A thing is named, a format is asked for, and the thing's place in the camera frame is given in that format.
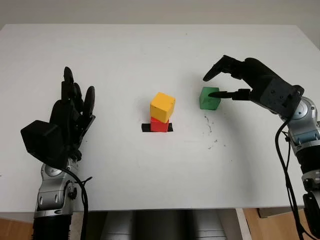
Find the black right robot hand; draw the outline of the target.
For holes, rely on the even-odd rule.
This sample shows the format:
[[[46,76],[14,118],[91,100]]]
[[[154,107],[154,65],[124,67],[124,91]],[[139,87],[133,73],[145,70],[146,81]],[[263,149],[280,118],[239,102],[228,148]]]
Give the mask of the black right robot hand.
[[[212,92],[208,95],[209,97],[251,101],[262,107],[266,106],[261,100],[261,97],[269,82],[276,74],[262,62],[252,57],[240,61],[233,57],[223,55],[223,57],[205,74],[203,81],[208,82],[220,73],[230,74],[234,79],[243,80],[250,88],[238,89],[234,92]]]

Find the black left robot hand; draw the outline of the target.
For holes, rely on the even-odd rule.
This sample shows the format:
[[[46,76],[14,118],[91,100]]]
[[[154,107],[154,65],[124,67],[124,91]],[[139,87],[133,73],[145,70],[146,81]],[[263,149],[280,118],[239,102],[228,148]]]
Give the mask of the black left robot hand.
[[[85,98],[82,98],[81,88],[74,81],[72,70],[67,66],[64,68],[63,78],[61,99],[53,105],[49,122],[61,129],[66,157],[80,161],[82,154],[79,148],[96,118],[93,115],[95,88],[90,86]]]

